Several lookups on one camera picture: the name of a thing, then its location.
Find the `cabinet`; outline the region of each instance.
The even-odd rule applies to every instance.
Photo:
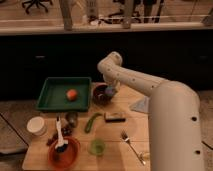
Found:
[[[213,88],[213,30],[20,35],[0,37],[0,99],[38,98],[46,77],[91,76],[111,51],[123,66]]]

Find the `wooden table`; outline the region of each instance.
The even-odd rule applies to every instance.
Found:
[[[79,113],[78,126],[73,132],[81,144],[80,156],[75,171],[149,171],[150,162],[143,166],[135,156],[131,148],[122,141],[120,133],[125,130],[130,136],[132,145],[138,153],[149,153],[148,117],[147,114],[131,111],[129,105],[144,96],[135,90],[121,85],[119,92],[113,97],[110,104],[99,106],[91,101],[88,112]],[[120,123],[105,123],[103,117],[97,117],[89,134],[84,133],[84,127],[88,119],[95,112],[123,112],[126,121]],[[43,114],[47,124],[47,132],[41,137],[34,137],[26,153],[24,170],[51,170],[47,162],[48,146],[46,142],[51,138],[55,128],[55,114]],[[88,152],[88,147],[94,138],[101,138],[106,143],[104,155],[97,157]]]

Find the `tomato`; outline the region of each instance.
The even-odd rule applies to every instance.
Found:
[[[67,91],[66,95],[68,100],[74,101],[77,99],[78,92],[75,89],[70,89]]]

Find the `cucumber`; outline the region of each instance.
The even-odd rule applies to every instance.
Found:
[[[95,118],[97,118],[98,116],[103,116],[101,113],[95,113],[87,122],[86,126],[85,126],[85,129],[84,129],[84,132],[85,133],[89,133],[91,131],[91,128],[92,128],[92,124],[95,120]]]

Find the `metal fork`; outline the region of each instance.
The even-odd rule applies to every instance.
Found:
[[[135,151],[135,149],[132,147],[131,142],[130,142],[130,138],[128,137],[127,133],[123,130],[121,132],[121,138],[131,147],[131,149],[133,150],[133,152],[135,153],[135,155],[137,156],[137,158],[139,159],[139,161],[145,165],[146,162],[144,161],[143,155],[138,155],[138,153]]]

